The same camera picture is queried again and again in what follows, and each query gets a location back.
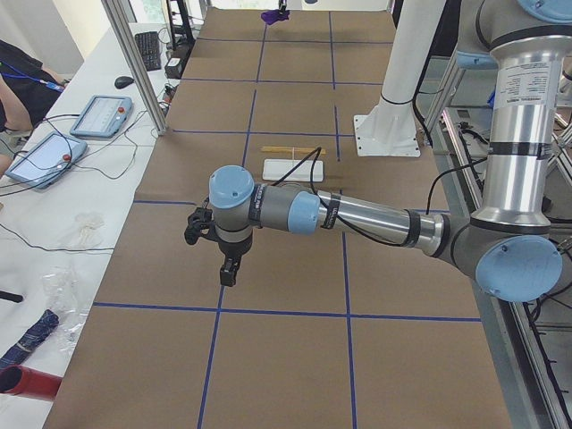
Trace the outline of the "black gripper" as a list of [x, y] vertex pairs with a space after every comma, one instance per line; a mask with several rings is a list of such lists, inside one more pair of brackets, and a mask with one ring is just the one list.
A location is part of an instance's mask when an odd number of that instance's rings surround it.
[[247, 226], [239, 231], [227, 231], [221, 226], [215, 227], [219, 249], [226, 258], [220, 268], [220, 284], [233, 287], [240, 269], [240, 258], [248, 253], [253, 242], [253, 228]]

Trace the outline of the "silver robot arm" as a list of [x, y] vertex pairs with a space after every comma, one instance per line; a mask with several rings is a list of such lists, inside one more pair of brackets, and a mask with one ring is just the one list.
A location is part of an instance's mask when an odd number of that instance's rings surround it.
[[550, 291], [562, 258], [542, 211], [564, 58], [571, 52], [568, 1], [466, 1], [458, 64], [498, 66], [484, 193], [468, 218], [419, 214], [298, 185], [254, 181], [237, 165], [216, 170], [201, 221], [189, 227], [224, 254], [232, 286], [255, 228], [297, 234], [345, 229], [385, 246], [419, 248], [455, 266], [498, 299], [526, 302]]

